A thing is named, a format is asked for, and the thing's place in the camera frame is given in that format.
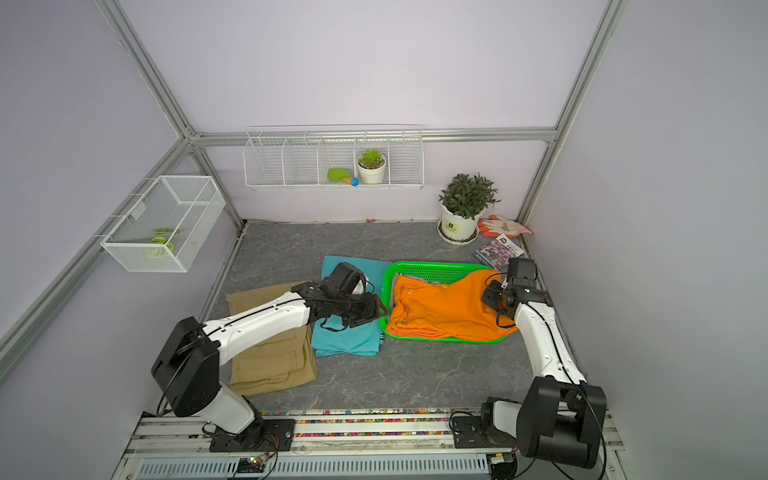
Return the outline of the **orange pants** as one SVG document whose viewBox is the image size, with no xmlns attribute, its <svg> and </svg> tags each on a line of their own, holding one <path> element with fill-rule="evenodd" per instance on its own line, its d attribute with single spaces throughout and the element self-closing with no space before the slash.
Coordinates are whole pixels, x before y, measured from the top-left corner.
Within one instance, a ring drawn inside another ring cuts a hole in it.
<svg viewBox="0 0 768 480">
<path fill-rule="evenodd" d="M 433 284 L 399 275 L 385 332 L 421 340 L 500 341 L 518 327 L 482 301 L 488 283 L 499 276 L 497 270 L 477 270 L 452 284 Z"/>
</svg>

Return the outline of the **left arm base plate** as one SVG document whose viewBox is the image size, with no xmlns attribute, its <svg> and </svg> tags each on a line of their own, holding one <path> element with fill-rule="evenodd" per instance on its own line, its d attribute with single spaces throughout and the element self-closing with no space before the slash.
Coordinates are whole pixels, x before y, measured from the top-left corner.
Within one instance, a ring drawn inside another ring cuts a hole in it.
<svg viewBox="0 0 768 480">
<path fill-rule="evenodd" d="M 292 418 L 257 418 L 243 432 L 231 434 L 220 427 L 211 435 L 212 453 L 287 452 L 294 440 L 296 421 Z"/>
</svg>

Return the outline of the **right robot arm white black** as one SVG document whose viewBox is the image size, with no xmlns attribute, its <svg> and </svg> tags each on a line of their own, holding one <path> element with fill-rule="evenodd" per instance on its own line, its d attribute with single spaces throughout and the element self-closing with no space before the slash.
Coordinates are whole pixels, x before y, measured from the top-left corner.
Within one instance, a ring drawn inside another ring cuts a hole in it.
<svg viewBox="0 0 768 480">
<path fill-rule="evenodd" d="M 484 433 L 503 433 L 525 457 L 593 468 L 603 447 L 607 399 L 577 368 L 557 325 L 548 291 L 528 258 L 508 262 L 506 281 L 492 281 L 482 301 L 510 317 L 521 333 L 533 372 L 522 402 L 490 397 L 481 409 Z"/>
</svg>

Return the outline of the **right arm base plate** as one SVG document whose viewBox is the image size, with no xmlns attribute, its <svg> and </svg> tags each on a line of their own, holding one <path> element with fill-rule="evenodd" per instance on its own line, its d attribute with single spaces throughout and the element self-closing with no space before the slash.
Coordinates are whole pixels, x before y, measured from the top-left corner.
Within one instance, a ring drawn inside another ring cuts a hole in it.
<svg viewBox="0 0 768 480">
<path fill-rule="evenodd" d="M 514 436 L 497 429 L 492 423 L 484 423 L 480 417 L 466 411 L 452 412 L 448 427 L 456 449 L 518 448 Z"/>
</svg>

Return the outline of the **teal pants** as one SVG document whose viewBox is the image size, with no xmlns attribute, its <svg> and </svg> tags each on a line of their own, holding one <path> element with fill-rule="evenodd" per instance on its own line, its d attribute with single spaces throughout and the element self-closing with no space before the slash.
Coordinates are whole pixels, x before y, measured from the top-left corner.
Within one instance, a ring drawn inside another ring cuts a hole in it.
<svg viewBox="0 0 768 480">
<path fill-rule="evenodd" d="M 322 276 L 332 273 L 334 268 L 342 262 L 347 262 L 359 270 L 372 283 L 369 291 L 380 295 L 382 293 L 382 279 L 390 262 L 370 260 L 355 257 L 325 256 L 322 264 Z M 333 316 L 327 320 L 325 328 L 318 324 L 313 327 L 311 346 L 318 357 L 329 357 L 340 354 L 356 356 L 376 356 L 381 344 L 381 328 L 377 320 L 365 325 L 342 330 L 342 321 Z"/>
</svg>

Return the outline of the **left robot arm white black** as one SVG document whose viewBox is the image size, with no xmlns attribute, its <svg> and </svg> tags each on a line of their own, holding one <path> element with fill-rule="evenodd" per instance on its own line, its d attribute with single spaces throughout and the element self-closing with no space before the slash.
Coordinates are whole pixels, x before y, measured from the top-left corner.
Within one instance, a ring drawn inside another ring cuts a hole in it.
<svg viewBox="0 0 768 480">
<path fill-rule="evenodd" d="M 337 316 L 354 329 L 389 314 L 365 274 L 348 262 L 320 281 L 303 282 L 265 304 L 228 317 L 176 323 L 151 373 L 160 406 L 177 417 L 197 416 L 235 436 L 257 432 L 262 417 L 220 381 L 220 367 L 245 350 L 288 330 Z"/>
</svg>

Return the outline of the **green plastic basket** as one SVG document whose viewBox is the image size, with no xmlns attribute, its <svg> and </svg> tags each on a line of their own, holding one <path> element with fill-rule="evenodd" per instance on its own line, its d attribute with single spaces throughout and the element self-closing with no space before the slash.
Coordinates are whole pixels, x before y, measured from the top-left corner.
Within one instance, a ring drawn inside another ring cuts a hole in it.
<svg viewBox="0 0 768 480">
<path fill-rule="evenodd" d="M 469 264 L 469 263 L 451 263 L 451 262 L 425 262 L 425 261 L 399 261 L 392 263 L 385 270 L 381 280 L 381 299 L 391 310 L 393 308 L 393 293 L 392 286 L 395 281 L 395 277 L 407 276 L 420 279 L 422 281 L 437 284 L 437 285 L 449 285 L 453 284 L 461 279 L 465 278 L 475 271 L 489 271 L 490 268 L 481 264 Z M 387 335 L 391 338 L 398 340 L 409 341 L 431 341 L 442 343 L 467 343 L 467 344 L 498 344 L 504 341 L 505 337 L 491 341 L 470 341 L 464 339 L 458 339 L 455 337 L 446 337 L 441 339 L 428 339 L 422 337 L 413 336 L 400 336 L 387 333 L 387 326 L 389 324 L 389 316 L 385 316 L 379 319 L 380 329 L 382 335 Z"/>
</svg>

